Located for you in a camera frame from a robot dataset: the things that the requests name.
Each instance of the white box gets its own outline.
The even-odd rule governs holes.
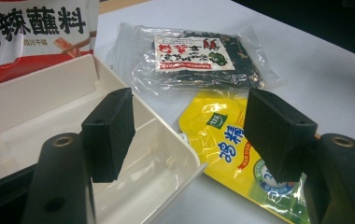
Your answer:
[[[111,91],[127,87],[92,55],[0,84],[0,178],[37,162],[43,143],[79,133]],[[119,179],[94,184],[98,223],[149,223],[196,176],[195,152],[134,95],[136,134]]]

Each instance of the yellow package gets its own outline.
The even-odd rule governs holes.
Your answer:
[[[247,99],[200,91],[179,119],[190,145],[207,162],[205,173],[290,223],[309,223],[304,179],[277,183],[245,138]]]

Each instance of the white table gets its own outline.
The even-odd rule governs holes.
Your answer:
[[[229,0],[153,0],[99,16],[95,55],[107,58],[121,22],[238,34],[253,26],[275,73],[289,81],[272,92],[319,125],[318,133],[355,138],[355,54]],[[140,95],[175,131],[193,97]],[[202,175],[155,223],[278,223],[280,219]]]

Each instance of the dark background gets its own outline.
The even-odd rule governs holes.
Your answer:
[[[355,0],[234,0],[355,53]]]

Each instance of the green square logo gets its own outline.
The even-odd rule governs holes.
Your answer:
[[[221,129],[221,127],[223,127],[223,124],[226,120],[227,120],[227,116],[218,113],[213,113],[212,117],[206,124],[215,127],[217,129]]]

